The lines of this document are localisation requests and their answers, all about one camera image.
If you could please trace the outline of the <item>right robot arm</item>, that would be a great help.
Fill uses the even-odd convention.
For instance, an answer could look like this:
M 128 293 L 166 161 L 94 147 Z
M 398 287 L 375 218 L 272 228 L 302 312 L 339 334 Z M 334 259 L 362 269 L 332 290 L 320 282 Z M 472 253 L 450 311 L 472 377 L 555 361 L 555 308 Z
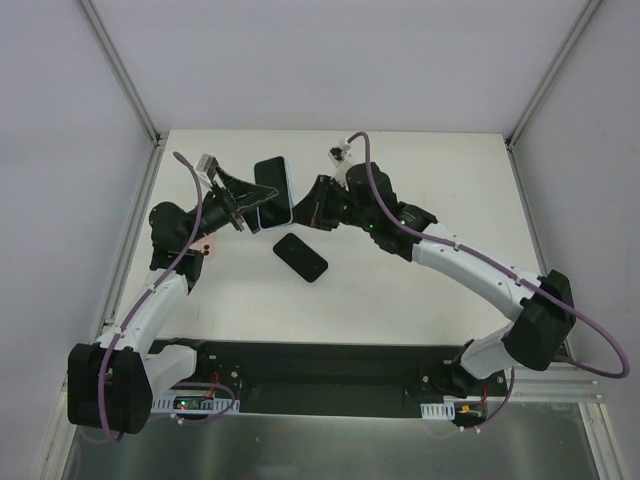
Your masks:
M 430 381 L 434 389 L 464 398 L 492 374 L 523 366 L 544 371 L 555 360 L 575 324 L 564 310 L 573 303 L 568 278 L 507 267 L 498 270 L 487 257 L 475 257 L 454 241 L 454 234 L 431 213 L 398 200 L 390 178 L 378 167 L 368 175 L 362 164 L 348 168 L 346 181 L 316 178 L 294 207 L 296 223 L 324 231 L 339 225 L 358 227 L 383 251 L 434 269 L 476 293 L 509 321 L 492 334 L 465 343 Z

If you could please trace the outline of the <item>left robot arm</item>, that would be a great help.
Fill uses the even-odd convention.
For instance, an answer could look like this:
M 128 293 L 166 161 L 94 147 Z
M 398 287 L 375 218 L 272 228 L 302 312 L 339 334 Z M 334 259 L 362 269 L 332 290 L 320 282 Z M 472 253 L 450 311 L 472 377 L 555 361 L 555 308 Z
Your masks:
M 193 172 L 196 206 L 186 211 L 164 201 L 149 214 L 152 254 L 149 272 L 125 316 L 91 344 L 76 344 L 68 356 L 69 421 L 102 429 L 108 436 L 136 434 L 155 400 L 182 381 L 204 387 L 210 363 L 185 345 L 150 349 L 169 316 L 198 282 L 204 254 L 196 243 L 231 225 L 242 230 L 247 213 L 267 203 L 277 189 L 237 179 L 221 167 Z

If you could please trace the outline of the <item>black phone case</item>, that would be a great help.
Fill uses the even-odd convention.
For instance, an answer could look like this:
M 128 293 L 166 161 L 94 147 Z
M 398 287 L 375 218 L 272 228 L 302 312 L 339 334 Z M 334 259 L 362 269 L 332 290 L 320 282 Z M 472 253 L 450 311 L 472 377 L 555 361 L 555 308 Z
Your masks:
M 293 233 L 284 235 L 272 251 L 307 283 L 317 281 L 329 268 L 322 256 Z

